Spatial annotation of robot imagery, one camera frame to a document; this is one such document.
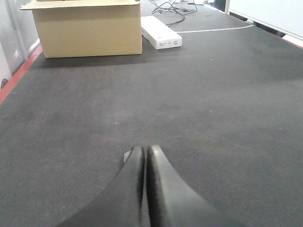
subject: table surface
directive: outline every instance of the table surface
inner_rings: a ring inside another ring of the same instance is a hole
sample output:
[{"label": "table surface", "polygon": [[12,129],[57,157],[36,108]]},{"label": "table surface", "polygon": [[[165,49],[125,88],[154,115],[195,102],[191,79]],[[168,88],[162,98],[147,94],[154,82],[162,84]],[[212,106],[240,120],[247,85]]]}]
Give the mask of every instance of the table surface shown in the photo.
[{"label": "table surface", "polygon": [[[153,8],[142,1],[142,15]],[[171,28],[248,25],[198,10]],[[124,152],[152,144],[243,224],[303,226],[302,49],[254,26],[180,35],[165,50],[143,39],[142,55],[38,57],[0,106],[1,226],[55,226],[108,185]]]}]

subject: white product box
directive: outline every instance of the white product box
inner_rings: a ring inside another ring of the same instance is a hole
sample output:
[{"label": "white product box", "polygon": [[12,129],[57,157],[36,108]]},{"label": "white product box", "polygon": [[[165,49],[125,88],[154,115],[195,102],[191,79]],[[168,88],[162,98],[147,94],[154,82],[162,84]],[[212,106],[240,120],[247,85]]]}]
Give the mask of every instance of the white product box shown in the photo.
[{"label": "white product box", "polygon": [[182,46],[182,37],[154,16],[141,17],[142,35],[155,49]]}]

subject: white wall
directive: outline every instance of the white wall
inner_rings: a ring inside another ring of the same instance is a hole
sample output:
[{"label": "white wall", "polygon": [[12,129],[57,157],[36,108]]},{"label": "white wall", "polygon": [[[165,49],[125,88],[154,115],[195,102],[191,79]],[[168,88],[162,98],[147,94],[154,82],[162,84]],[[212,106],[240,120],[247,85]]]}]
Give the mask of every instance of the white wall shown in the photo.
[{"label": "white wall", "polygon": [[39,45],[32,12],[19,11],[30,0],[0,0],[0,84],[10,79]]},{"label": "white wall", "polygon": [[303,0],[230,0],[229,11],[303,40]]}]

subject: cardboard box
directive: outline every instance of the cardboard box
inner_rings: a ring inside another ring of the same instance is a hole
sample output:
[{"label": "cardboard box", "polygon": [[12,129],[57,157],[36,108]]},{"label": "cardboard box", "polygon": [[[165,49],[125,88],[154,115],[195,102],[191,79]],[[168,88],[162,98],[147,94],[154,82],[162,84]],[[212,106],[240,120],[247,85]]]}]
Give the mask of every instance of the cardboard box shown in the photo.
[{"label": "cardboard box", "polygon": [[141,54],[140,2],[136,0],[33,1],[46,58]]}]

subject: red trim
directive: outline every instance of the red trim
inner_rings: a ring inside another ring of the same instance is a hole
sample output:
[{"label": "red trim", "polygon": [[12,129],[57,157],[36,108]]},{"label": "red trim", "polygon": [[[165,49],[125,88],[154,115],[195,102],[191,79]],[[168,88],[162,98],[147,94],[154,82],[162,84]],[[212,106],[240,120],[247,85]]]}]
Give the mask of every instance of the red trim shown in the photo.
[{"label": "red trim", "polygon": [[9,95],[14,86],[24,76],[29,67],[34,63],[37,57],[42,53],[42,46],[39,45],[35,51],[28,57],[27,61],[17,70],[17,72],[11,77],[7,84],[0,90],[0,104]]},{"label": "red trim", "polygon": [[296,47],[299,47],[299,48],[303,49],[302,46],[299,46],[299,45],[297,45],[297,44],[294,44],[294,43],[292,43],[292,42],[290,42],[290,41],[288,41],[288,40],[286,40],[286,39],[283,39],[283,40],[286,41],[286,42],[288,42],[288,43],[290,43],[290,44],[292,44],[292,45],[294,45],[294,46],[296,46]]}]

